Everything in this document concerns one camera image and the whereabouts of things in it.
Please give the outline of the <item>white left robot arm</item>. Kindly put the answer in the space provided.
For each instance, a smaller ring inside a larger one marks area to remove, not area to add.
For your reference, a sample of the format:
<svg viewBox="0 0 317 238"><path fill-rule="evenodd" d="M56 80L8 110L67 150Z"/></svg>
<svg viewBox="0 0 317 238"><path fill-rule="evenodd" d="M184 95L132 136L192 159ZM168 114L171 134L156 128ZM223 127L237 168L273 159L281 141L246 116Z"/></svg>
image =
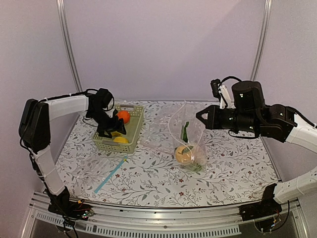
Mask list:
<svg viewBox="0 0 317 238"><path fill-rule="evenodd" d="M74 113L85 113L87 118L93 119L101 137L111 138L113 132L126 134L124 121L114 110L114 97L107 89L27 100L18 130L21 146L31 153L35 168L40 171L39 177L51 195L59 196L67 189L53 161L50 123Z"/></svg>

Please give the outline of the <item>clear pink-zipper zip bag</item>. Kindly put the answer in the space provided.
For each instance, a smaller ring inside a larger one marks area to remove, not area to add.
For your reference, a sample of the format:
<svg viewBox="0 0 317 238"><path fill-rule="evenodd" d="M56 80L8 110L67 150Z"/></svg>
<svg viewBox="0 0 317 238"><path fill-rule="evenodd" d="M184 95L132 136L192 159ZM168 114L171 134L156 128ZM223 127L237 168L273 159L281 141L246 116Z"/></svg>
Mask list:
<svg viewBox="0 0 317 238"><path fill-rule="evenodd" d="M145 132L142 133L142 145L165 152L175 158L175 149L184 145L181 140L182 126L189 121L187 133L190 141L203 143L204 125L196 118L196 113L203 108L198 102L168 102L159 106Z"/></svg>

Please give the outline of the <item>green toy grapes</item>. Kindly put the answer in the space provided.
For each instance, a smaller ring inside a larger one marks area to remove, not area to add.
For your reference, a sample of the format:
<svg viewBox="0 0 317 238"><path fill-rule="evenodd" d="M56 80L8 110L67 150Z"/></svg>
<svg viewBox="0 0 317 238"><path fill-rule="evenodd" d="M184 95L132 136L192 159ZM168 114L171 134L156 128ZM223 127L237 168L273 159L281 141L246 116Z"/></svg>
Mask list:
<svg viewBox="0 0 317 238"><path fill-rule="evenodd" d="M189 171L199 173L204 170L205 166L194 162L194 163L185 165L185 168L187 168Z"/></svg>

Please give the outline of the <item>yellow toy banana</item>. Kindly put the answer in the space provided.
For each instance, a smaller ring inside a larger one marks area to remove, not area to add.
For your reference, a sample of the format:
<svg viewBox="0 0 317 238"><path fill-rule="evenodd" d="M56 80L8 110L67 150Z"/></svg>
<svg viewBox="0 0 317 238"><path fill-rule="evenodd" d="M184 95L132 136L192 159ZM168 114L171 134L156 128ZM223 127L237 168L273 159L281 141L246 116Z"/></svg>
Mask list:
<svg viewBox="0 0 317 238"><path fill-rule="evenodd" d="M115 131L115 132L112 132L111 135L112 136L121 136L122 134L117 132L117 131Z"/></svg>

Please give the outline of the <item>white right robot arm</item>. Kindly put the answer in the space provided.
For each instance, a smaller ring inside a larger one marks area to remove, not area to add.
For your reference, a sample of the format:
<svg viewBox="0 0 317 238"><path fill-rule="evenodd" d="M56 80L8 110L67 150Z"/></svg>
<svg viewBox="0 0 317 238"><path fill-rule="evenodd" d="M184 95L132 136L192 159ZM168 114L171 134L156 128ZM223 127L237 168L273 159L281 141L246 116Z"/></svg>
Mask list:
<svg viewBox="0 0 317 238"><path fill-rule="evenodd" d="M262 86L257 81L237 82L228 92L225 81L214 79L210 82L212 94L219 105L211 105L196 114L206 129L227 130L235 137L240 132L249 132L253 138L267 137L288 145L295 145L298 152L290 150L279 154L282 161L278 167L283 169L284 182L274 183L264 189L262 201L256 206L260 216L267 216L275 209L275 203L307 195L317 190L317 125L308 120L298 109L282 104L267 105ZM298 172L286 174L286 169Z"/></svg>

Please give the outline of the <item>yellow toy lemon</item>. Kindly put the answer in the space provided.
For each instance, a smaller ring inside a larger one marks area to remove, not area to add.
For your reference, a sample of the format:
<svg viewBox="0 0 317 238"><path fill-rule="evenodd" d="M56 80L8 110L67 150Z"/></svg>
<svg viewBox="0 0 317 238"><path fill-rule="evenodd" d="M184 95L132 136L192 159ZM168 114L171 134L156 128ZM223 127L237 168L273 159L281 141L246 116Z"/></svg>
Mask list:
<svg viewBox="0 0 317 238"><path fill-rule="evenodd" d="M129 143L129 140L125 137L122 137L122 136L117 136L113 139L113 142L116 142L116 143L123 143L123 144L128 144Z"/></svg>

